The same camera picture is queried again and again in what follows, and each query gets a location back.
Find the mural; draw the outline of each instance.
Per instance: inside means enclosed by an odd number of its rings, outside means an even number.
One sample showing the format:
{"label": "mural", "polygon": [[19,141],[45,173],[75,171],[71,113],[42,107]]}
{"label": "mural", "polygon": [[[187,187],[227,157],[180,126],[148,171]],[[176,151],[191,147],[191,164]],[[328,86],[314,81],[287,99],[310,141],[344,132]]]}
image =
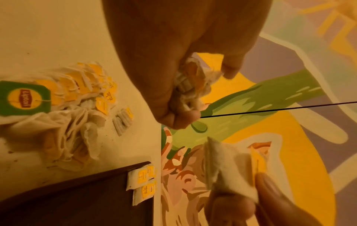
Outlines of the mural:
{"label": "mural", "polygon": [[[357,225],[356,12],[356,1],[274,1],[240,73],[203,98],[203,118],[162,126],[163,226],[208,225],[207,136],[262,153],[286,196],[324,226]],[[220,70],[223,56],[195,57]]]}

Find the fingernail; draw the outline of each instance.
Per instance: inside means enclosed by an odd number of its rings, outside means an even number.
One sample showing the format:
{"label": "fingernail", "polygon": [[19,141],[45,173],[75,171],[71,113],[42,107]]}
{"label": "fingernail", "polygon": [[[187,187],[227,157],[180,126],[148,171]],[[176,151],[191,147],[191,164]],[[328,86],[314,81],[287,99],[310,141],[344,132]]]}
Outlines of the fingernail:
{"label": "fingernail", "polygon": [[263,174],[263,181],[267,189],[269,189],[275,196],[280,197],[283,196],[280,189],[276,186],[273,180],[266,174]]}

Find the dark wooden surface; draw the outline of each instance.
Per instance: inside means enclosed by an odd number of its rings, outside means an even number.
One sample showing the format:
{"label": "dark wooden surface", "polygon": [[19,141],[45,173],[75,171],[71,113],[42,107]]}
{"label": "dark wooden surface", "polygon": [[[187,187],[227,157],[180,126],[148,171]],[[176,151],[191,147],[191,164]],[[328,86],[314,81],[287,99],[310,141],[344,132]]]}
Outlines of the dark wooden surface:
{"label": "dark wooden surface", "polygon": [[152,226],[154,202],[132,206],[127,173],[144,162],[37,188],[0,202],[0,226]]}

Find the black line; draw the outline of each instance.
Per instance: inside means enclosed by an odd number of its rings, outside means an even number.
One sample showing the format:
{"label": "black line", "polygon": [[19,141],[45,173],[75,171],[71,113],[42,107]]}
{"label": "black line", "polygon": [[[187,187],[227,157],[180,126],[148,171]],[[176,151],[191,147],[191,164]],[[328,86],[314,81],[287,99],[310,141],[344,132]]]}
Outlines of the black line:
{"label": "black line", "polygon": [[241,113],[232,113],[232,114],[224,114],[224,115],[211,115],[211,116],[203,116],[201,118],[214,118],[214,117],[230,116],[230,115],[245,115],[245,114],[261,113],[261,112],[285,111],[285,110],[294,110],[294,109],[301,109],[301,108],[315,108],[315,107],[334,106],[334,105],[343,105],[343,104],[357,104],[357,101],[344,102],[344,103],[338,103],[338,104],[322,104],[322,105],[314,105],[314,106],[301,106],[301,107],[295,107],[295,108],[281,108],[281,109],[273,109],[273,110],[265,110],[265,111],[241,112]]}

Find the hand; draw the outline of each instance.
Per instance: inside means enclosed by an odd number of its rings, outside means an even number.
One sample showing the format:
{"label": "hand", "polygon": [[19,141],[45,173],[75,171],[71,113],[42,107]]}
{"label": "hand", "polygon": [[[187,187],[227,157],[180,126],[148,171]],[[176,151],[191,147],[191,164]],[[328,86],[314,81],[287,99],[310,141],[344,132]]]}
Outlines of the hand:
{"label": "hand", "polygon": [[313,216],[298,208],[285,197],[266,174],[255,178],[259,193],[259,205],[249,198],[211,192],[205,206],[210,226],[245,226],[253,216],[260,226],[322,226]]}
{"label": "hand", "polygon": [[241,68],[272,0],[103,0],[122,65],[155,119],[173,129],[200,118],[197,110],[172,113],[168,102],[179,65],[193,52],[224,55],[228,79]]}

